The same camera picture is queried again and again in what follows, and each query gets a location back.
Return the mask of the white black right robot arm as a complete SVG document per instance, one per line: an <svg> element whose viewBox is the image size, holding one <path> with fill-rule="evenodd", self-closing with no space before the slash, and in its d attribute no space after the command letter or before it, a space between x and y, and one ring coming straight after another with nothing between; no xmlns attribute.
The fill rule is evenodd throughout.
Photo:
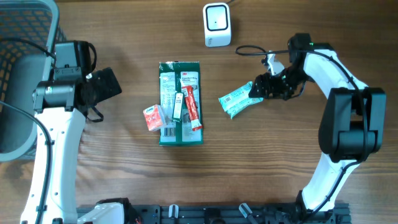
<svg viewBox="0 0 398 224"><path fill-rule="evenodd" d="M275 61L278 51L258 47L268 71L256 77L250 98L290 100L313 82L327 103L318 130L322 151L310 182L298 194L301 219L328 215L350 173L380 150L386 113L386 93L358 80L328 43L314 43L297 33L287 43L289 67Z"/></svg>

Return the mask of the black white small box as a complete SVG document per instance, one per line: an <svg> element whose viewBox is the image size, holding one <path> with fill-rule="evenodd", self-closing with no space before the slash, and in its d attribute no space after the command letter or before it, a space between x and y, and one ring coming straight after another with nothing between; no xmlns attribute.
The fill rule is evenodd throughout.
<svg viewBox="0 0 398 224"><path fill-rule="evenodd" d="M174 108L172 113L172 120L180 122L182 119L182 105L183 105L184 95L181 92L175 94Z"/></svg>

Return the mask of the orange Kleenex tissue pack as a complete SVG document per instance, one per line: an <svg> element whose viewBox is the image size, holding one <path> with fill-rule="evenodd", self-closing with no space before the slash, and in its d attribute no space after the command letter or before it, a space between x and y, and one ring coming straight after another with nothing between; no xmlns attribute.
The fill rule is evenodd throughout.
<svg viewBox="0 0 398 224"><path fill-rule="evenodd" d="M149 131L157 131L165 127L166 120L160 105L153 105L144 109L143 114Z"/></svg>

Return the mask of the green 3M gloves package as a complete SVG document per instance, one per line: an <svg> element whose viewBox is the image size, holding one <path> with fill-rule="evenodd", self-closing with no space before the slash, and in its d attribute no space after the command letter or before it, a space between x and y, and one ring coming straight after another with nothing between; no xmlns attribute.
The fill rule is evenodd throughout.
<svg viewBox="0 0 398 224"><path fill-rule="evenodd" d="M172 119L175 95L182 91L184 85L193 88L198 118L202 122L201 109L201 73L199 62L160 62L159 88L160 106L163 109L166 125L160 129L161 146L192 146L203 144L203 131L192 129L188 108L182 104L180 121Z"/></svg>

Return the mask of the mint green wipes pack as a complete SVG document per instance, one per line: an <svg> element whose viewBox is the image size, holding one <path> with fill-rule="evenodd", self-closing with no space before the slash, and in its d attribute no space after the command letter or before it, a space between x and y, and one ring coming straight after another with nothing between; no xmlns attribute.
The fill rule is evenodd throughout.
<svg viewBox="0 0 398 224"><path fill-rule="evenodd" d="M252 82L247 82L235 91L218 98L222 109L233 119L238 113L248 106L262 102L263 98L250 98L249 92L252 88Z"/></svg>

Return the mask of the red stick sachet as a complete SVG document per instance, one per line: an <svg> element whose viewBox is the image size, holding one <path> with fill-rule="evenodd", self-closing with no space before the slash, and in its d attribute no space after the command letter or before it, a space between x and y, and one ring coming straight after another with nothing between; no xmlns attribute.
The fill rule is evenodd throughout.
<svg viewBox="0 0 398 224"><path fill-rule="evenodd" d="M203 126L200 122L200 117L199 117L199 113L197 110L192 86L191 85L183 86L182 93L184 94L185 103L186 103L186 106L188 109L192 130L198 131L198 130L202 129Z"/></svg>

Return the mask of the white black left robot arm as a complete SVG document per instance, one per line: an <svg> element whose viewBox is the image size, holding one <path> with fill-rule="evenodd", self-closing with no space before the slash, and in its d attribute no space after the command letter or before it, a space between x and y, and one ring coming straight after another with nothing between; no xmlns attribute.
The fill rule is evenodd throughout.
<svg viewBox="0 0 398 224"><path fill-rule="evenodd" d="M76 223L75 179L87 112L122 92L111 68L82 73L61 69L41 81L34 98L37 148L30 195L21 223Z"/></svg>

